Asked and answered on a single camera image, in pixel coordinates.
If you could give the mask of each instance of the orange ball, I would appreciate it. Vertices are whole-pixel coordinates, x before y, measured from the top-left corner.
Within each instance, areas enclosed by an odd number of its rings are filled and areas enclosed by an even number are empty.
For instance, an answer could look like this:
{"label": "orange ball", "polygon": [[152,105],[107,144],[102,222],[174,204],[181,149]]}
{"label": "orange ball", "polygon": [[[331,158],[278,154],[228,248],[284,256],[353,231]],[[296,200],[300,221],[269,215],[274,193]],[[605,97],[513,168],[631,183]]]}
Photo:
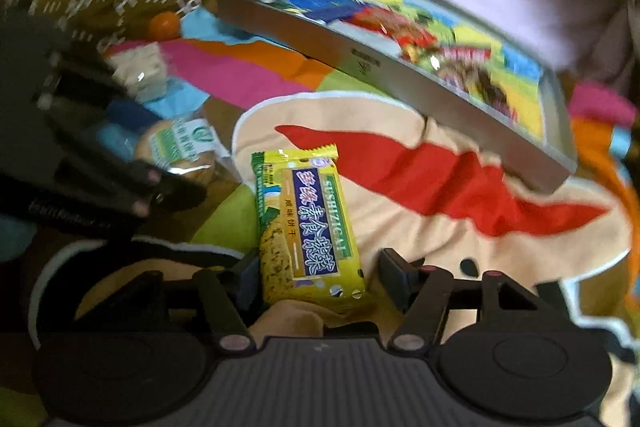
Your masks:
{"label": "orange ball", "polygon": [[147,38],[150,41],[170,41],[180,38],[180,17],[175,12],[162,12],[149,21]]}

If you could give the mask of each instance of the ribbed black surface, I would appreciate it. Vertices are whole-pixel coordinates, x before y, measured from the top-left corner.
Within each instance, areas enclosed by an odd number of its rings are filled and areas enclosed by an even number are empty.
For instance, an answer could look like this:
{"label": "ribbed black surface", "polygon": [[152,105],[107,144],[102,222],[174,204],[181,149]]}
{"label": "ribbed black surface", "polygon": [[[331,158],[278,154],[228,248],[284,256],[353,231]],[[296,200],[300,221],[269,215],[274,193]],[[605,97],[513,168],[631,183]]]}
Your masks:
{"label": "ribbed black surface", "polygon": [[[192,403],[148,427],[483,427],[510,425],[465,410],[426,363],[371,339],[272,339],[223,362]],[[585,418],[566,424],[595,427]],[[70,427],[54,421],[50,427]]]}

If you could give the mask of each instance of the black circular disc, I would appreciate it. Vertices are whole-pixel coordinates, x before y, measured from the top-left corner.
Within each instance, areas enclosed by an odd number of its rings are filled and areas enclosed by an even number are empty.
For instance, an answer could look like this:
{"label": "black circular disc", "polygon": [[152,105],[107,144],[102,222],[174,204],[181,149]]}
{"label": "black circular disc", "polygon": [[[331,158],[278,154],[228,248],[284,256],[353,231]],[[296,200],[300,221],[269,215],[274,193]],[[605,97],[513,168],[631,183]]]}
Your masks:
{"label": "black circular disc", "polygon": [[609,356],[584,331],[491,333],[478,326],[454,334],[438,365],[452,390],[480,409],[560,420],[597,403],[609,387]]}
{"label": "black circular disc", "polygon": [[34,380],[50,413],[75,423],[138,423],[178,405],[204,375],[188,333],[59,333],[38,352]]}

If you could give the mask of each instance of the round packaged cookie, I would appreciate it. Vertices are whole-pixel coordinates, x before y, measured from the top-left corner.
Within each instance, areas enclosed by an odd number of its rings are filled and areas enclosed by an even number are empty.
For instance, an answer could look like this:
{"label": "round packaged cookie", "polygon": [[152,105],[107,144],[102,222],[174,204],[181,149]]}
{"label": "round packaged cookie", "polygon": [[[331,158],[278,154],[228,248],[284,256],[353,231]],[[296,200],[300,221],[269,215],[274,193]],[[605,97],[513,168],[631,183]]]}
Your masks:
{"label": "round packaged cookie", "polygon": [[136,159],[208,185],[216,172],[216,136],[204,118],[162,120],[142,135]]}

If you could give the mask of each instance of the box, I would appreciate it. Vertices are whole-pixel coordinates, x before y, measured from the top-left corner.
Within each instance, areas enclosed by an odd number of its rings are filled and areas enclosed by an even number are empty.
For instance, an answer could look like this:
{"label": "box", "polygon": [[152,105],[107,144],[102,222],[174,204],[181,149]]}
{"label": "box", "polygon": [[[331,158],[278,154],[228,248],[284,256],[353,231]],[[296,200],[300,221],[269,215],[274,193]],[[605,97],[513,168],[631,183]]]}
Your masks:
{"label": "box", "polygon": [[544,192],[558,188],[575,172],[577,160],[564,95],[553,71],[498,30],[444,0],[404,1],[453,14],[465,25],[535,61],[541,68],[537,89],[543,137],[455,89],[431,71],[297,13],[257,0],[218,0],[218,16],[354,76],[439,124],[466,134],[482,149],[500,155],[506,170],[531,187]]}

